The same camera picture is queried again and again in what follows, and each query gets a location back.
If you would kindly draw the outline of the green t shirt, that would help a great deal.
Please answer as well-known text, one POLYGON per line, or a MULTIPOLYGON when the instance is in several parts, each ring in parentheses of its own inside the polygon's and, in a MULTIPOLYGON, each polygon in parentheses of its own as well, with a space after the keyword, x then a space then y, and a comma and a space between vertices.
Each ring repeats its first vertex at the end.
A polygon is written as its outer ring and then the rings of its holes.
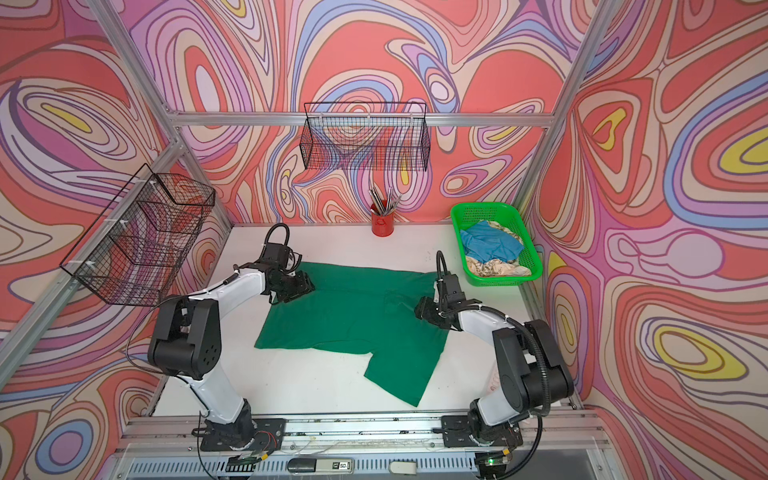
POLYGON ((315 290, 270 307, 257 349, 316 349, 371 356, 364 377, 416 407, 448 337, 415 315, 435 272, 302 264, 315 290))

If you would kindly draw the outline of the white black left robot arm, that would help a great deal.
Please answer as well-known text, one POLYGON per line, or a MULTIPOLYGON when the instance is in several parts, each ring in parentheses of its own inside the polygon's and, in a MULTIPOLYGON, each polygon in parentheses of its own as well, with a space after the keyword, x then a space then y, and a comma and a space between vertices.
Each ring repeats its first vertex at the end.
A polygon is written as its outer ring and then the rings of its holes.
POLYGON ((193 435, 208 450, 269 451, 277 444, 265 432, 266 444, 254 424, 249 402, 236 392, 220 359, 221 321, 245 302, 264 297, 271 306, 289 303, 314 290, 299 266, 302 255, 289 246, 290 228, 270 227, 259 257, 233 267, 233 273, 201 291, 163 301, 151 337, 148 363, 168 377, 176 377, 195 396, 201 411, 193 435))

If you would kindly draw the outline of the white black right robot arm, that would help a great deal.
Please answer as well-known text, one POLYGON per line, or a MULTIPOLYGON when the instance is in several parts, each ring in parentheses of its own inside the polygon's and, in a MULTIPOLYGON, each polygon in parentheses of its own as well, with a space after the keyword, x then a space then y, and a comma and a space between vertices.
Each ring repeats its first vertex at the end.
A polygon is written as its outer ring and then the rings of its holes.
POLYGON ((471 402, 461 435, 490 446, 520 421, 542 419, 554 403, 574 394, 574 380, 547 322, 522 323, 467 298, 442 252, 436 253, 434 290, 419 300, 415 316, 443 330, 474 335, 493 347, 496 358, 499 386, 471 402))

